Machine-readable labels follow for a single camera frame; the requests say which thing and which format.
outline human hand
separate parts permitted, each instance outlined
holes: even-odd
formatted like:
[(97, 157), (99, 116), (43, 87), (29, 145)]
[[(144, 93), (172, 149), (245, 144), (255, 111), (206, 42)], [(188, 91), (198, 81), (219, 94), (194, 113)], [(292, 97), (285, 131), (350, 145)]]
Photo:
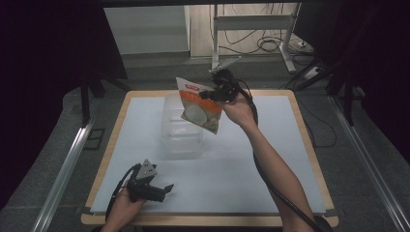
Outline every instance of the human hand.
[(216, 104), (225, 111), (232, 122), (241, 128), (256, 126), (249, 103), (242, 94), (238, 94), (235, 101), (229, 103), (217, 101)]
[(128, 189), (122, 188), (115, 197), (111, 212), (102, 227), (102, 232), (118, 232), (122, 227), (131, 223), (146, 201), (146, 199), (138, 198), (132, 203)]

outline snack bag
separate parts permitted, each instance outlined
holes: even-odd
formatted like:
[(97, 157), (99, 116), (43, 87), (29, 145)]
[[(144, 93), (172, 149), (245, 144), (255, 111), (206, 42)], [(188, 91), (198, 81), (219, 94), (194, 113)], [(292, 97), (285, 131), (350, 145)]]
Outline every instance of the snack bag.
[(177, 77), (177, 84), (181, 102), (185, 108), (181, 118), (217, 134), (222, 109), (213, 101), (202, 100), (199, 96), (199, 92), (214, 89), (179, 77)]

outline wall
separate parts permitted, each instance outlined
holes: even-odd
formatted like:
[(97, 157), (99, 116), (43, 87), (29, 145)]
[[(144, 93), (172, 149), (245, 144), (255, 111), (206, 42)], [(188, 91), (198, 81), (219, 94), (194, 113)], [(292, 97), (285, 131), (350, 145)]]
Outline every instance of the wall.
[(190, 50), (188, 6), (104, 9), (121, 54)]

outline human arm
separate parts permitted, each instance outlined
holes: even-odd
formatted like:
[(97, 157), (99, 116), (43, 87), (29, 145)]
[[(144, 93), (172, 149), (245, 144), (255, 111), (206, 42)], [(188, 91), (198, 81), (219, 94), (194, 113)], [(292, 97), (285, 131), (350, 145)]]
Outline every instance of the human arm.
[[(247, 100), (239, 95), (231, 103), (218, 102), (218, 105), (225, 111), (228, 118), (239, 125), (247, 135), (258, 163), (269, 182), (310, 219), (313, 219), (301, 183), (254, 122)], [(283, 231), (312, 231), (310, 226), (275, 194), (271, 192), (271, 195), (278, 206)]]
[(115, 202), (101, 232), (120, 231), (121, 228), (132, 222), (146, 201), (138, 199), (131, 202), (129, 191), (127, 188), (122, 188), (115, 197)]

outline transparent box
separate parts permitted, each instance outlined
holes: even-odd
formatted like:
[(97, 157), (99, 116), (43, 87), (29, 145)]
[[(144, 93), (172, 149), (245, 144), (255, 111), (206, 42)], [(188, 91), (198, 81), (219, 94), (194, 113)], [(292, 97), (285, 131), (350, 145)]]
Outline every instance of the transparent box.
[(200, 155), (203, 129), (181, 118), (184, 107), (179, 93), (165, 96), (161, 140), (173, 158), (192, 159)]

